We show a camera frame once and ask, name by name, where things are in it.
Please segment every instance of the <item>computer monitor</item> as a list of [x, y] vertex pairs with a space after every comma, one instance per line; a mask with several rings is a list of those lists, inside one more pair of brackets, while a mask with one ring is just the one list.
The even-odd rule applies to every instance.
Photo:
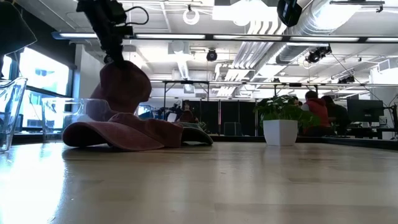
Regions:
[[384, 116], [381, 100], [347, 100], [348, 117], [352, 122], [379, 122]]

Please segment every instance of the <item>desk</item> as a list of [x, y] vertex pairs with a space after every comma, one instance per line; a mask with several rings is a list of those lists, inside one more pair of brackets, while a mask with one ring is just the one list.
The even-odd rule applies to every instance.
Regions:
[[33, 144], [0, 154], [0, 223], [396, 224], [397, 188], [398, 153], [379, 149]]
[[363, 138], [363, 137], [377, 137], [378, 139], [383, 139], [383, 132], [398, 132], [397, 129], [394, 128], [347, 128], [350, 129], [347, 135], [355, 136], [356, 138]]

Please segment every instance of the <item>glass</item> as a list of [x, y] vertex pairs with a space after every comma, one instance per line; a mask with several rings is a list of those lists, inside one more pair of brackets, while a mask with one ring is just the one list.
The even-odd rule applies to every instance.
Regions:
[[3, 79], [10, 79], [12, 59], [8, 56], [4, 56], [4, 63], [2, 65], [1, 73], [4, 75]]
[[20, 76], [29, 79], [28, 85], [66, 95], [69, 68], [32, 49], [25, 48], [19, 62]]
[[0, 81], [0, 152], [11, 146], [26, 81], [26, 78]]
[[23, 128], [42, 128], [42, 99], [55, 96], [26, 90], [22, 100], [20, 114], [23, 115]]
[[75, 122], [108, 121], [114, 114], [108, 102], [97, 99], [44, 98], [45, 142], [61, 141], [65, 128]]

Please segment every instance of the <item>window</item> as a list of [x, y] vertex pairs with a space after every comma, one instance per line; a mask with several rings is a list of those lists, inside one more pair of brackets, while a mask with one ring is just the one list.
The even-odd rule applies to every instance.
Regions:
[[42, 98], [55, 96], [25, 90], [19, 114], [23, 114], [23, 128], [42, 128]]
[[66, 65], [26, 47], [21, 53], [19, 70], [20, 76], [28, 78], [29, 86], [67, 94], [69, 68]]
[[4, 63], [2, 65], [1, 73], [4, 75], [2, 79], [10, 79], [12, 59], [8, 56], [4, 56]]

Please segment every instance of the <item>black cable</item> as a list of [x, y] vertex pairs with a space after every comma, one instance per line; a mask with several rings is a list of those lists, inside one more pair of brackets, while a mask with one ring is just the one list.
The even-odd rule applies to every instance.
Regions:
[[124, 12], [129, 12], [129, 11], [131, 11], [131, 10], [133, 10], [133, 9], [141, 9], [141, 10], [143, 10], [144, 13], [147, 15], [147, 20], [146, 20], [145, 22], [127, 22], [126, 25], [129, 25], [129, 24], [134, 24], [134, 25], [145, 25], [145, 24], [147, 24], [148, 21], [149, 21], [149, 14], [148, 14], [148, 12], [147, 12], [143, 7], [141, 7], [141, 6], [134, 6], [134, 7], [131, 7], [131, 8], [129, 8], [128, 10], [126, 10], [126, 11], [124, 11]]
[[[354, 77], [354, 79], [355, 79], [359, 84], [362, 85], [362, 83], [361, 83], [358, 79], [356, 79], [355, 76], [354, 76], [353, 74], [351, 74], [351, 72], [349, 72], [348, 69], [347, 69], [346, 67], [344, 67], [344, 65], [336, 58], [336, 56], [335, 56], [333, 53], [330, 53], [330, 54], [331, 54], [331, 55], [336, 59], [336, 61], [346, 70], [346, 72], [348, 72], [350, 75], [352, 75], [352, 76]], [[367, 90], [370, 94], [372, 94], [376, 99], [378, 99], [379, 101], [383, 102], [383, 101], [380, 100], [375, 94], [373, 94], [368, 88], [366, 88], [364, 85], [363, 85], [363, 88], [364, 88], [365, 90]], [[386, 106], [386, 108], [388, 108], [388, 112], [390, 113], [392, 125], [395, 127], [394, 118], [392, 117], [392, 113], [391, 113], [390, 108], [389, 108], [390, 106], [389, 106], [389, 105], [387, 106], [384, 102], [383, 102], [383, 104], [384, 104], [384, 106]]]

